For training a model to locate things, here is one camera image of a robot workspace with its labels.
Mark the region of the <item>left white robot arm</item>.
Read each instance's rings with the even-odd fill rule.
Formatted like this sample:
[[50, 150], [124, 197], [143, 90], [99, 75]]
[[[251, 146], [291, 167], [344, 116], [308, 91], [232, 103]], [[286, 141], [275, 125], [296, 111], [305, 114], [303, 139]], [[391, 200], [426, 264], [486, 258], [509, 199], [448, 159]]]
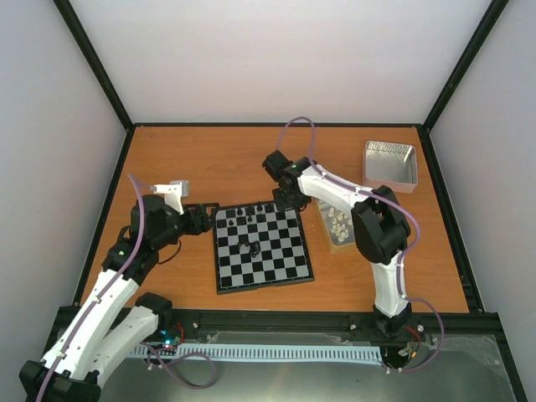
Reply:
[[212, 227], [205, 205], [175, 209], [159, 195], [139, 197], [108, 250], [85, 303], [39, 361], [19, 372], [28, 401], [97, 401], [113, 372], [151, 335], [167, 336], [174, 327], [173, 304], [147, 292], [126, 317], [117, 317], [159, 263], [160, 250], [184, 235]]

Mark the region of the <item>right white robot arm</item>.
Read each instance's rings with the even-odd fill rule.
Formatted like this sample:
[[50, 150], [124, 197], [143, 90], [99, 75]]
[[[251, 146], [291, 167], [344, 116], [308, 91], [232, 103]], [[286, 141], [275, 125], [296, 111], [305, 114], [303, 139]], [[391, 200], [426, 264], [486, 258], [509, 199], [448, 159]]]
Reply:
[[412, 313], [404, 279], [410, 225], [394, 192], [344, 180], [307, 157], [293, 162], [279, 150], [262, 167], [277, 184], [278, 209], [303, 209], [316, 199], [348, 215], [357, 249], [372, 266], [376, 331], [384, 339], [398, 335]]

